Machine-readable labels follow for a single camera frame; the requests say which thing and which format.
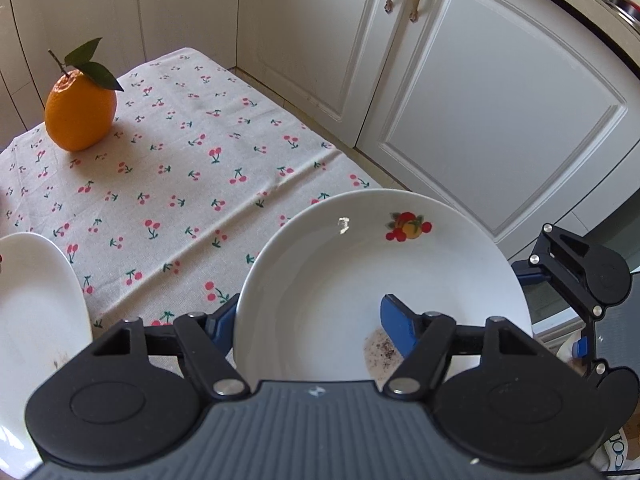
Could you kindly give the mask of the white plate with fruit print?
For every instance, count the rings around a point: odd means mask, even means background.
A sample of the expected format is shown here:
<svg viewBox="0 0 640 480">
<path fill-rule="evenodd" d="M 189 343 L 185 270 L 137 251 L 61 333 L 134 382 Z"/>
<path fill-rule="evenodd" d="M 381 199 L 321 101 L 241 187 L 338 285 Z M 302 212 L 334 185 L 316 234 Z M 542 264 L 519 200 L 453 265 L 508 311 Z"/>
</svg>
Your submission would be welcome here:
<svg viewBox="0 0 640 480">
<path fill-rule="evenodd" d="M 251 385 L 382 382 L 401 359 L 382 329 L 386 295 L 461 325 L 532 327 L 508 260 L 474 222 L 419 194 L 356 191 L 296 214 L 262 248 L 236 311 L 236 368 Z"/>
</svg>

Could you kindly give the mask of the white kitchen cabinets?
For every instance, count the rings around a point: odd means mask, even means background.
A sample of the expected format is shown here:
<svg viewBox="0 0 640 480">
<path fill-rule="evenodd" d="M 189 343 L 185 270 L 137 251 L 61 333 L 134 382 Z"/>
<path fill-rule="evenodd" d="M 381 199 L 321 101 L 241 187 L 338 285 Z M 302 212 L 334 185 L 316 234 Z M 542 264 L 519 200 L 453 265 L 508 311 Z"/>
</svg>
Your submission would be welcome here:
<svg viewBox="0 0 640 480">
<path fill-rule="evenodd" d="M 38 122 L 64 54 L 102 39 L 140 122 L 198 134 L 216 162 L 264 128 L 299 137 L 216 73 L 242 70 L 410 190 L 457 208 L 507 256 L 544 222 L 591 231 L 639 194 L 639 38 L 604 0 L 1 0 L 3 84 Z"/>
</svg>

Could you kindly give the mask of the cherry print tablecloth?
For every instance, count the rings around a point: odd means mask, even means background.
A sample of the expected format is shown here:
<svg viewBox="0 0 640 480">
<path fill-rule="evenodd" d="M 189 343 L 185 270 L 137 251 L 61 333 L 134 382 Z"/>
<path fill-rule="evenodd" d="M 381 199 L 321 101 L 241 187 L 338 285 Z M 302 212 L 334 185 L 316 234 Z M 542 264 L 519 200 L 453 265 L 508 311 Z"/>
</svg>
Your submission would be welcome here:
<svg viewBox="0 0 640 480">
<path fill-rule="evenodd" d="M 376 187 L 197 50 L 140 65 L 120 85 L 114 126 L 93 148 L 67 153 L 36 127 L 1 155 L 2 232 L 34 232 L 64 252 L 96 333 L 216 309 L 288 220 Z"/>
</svg>

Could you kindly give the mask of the plain white plate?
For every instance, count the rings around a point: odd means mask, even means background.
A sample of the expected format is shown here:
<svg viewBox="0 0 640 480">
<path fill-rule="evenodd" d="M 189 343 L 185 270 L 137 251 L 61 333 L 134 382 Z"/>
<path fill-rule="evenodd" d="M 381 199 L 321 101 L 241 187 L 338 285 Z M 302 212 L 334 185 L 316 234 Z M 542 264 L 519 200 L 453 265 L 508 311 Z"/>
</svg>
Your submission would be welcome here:
<svg viewBox="0 0 640 480">
<path fill-rule="evenodd" d="M 23 479 L 41 463 L 25 425 L 32 393 L 92 341 L 72 265 L 35 233 L 1 239 L 1 471 Z"/>
</svg>

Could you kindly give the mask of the orange with green leaves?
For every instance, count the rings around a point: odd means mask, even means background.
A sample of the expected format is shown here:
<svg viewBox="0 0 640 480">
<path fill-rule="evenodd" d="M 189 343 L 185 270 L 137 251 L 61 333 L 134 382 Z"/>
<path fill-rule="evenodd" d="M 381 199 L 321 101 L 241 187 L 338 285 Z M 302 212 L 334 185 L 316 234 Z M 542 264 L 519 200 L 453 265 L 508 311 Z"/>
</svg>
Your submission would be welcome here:
<svg viewBox="0 0 640 480">
<path fill-rule="evenodd" d="M 49 49 L 61 77 L 51 88 L 44 106 L 44 125 L 52 142 L 70 153 L 100 143 L 111 131 L 117 92 L 124 88 L 112 72 L 93 57 L 101 37 L 86 41 L 61 61 Z"/>
</svg>

